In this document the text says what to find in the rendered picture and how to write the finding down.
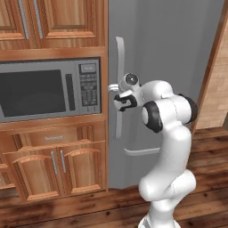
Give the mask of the grey fridge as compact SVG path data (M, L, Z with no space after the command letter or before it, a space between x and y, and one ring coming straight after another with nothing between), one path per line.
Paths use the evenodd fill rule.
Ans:
M109 0L109 82L118 82L116 37L125 42L125 72L141 84L165 80L176 94L200 95L208 58L225 0ZM151 171L157 154L129 156L124 149L159 148L162 135L142 122L140 107L126 110L121 137L109 93L109 187L137 185Z

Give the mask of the wooden fridge side panel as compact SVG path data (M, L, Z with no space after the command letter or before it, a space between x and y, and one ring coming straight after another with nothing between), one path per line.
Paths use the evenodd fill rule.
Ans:
M222 126L228 113L228 9L215 45L206 81L200 90L199 116L192 126L193 131Z

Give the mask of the grey microwave oven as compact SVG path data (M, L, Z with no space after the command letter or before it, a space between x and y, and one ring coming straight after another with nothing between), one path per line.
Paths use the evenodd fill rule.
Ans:
M75 110L69 110L66 74ZM0 123L101 112L99 58L0 62Z

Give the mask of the wooden base cupboard door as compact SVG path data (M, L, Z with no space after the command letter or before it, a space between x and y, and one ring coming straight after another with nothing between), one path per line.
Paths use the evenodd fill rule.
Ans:
M51 151L57 175L53 170ZM60 197L63 194L55 148L8 152L4 157L23 202Z
M13 188L11 172L6 164L0 164L0 190Z
M102 191L106 188L105 142L59 147L63 150L66 174L63 172L65 192L67 195Z

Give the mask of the wooden drawer front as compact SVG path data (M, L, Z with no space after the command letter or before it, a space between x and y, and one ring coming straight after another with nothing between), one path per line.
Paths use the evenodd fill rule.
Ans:
M62 140L46 141L45 137L63 135ZM63 126L28 131L14 134L13 140L18 149L22 147L37 147L57 143L75 143L81 140L94 140L94 127L92 125L82 126Z

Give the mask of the wooden wall cupboard door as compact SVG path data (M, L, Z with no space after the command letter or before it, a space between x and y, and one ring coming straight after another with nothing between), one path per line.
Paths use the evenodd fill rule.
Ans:
M29 1L22 0L28 24L29 39L20 15L18 0L0 0L0 50L34 49L37 47Z
M105 46L107 0L37 0L40 39L33 0L28 0L38 48Z

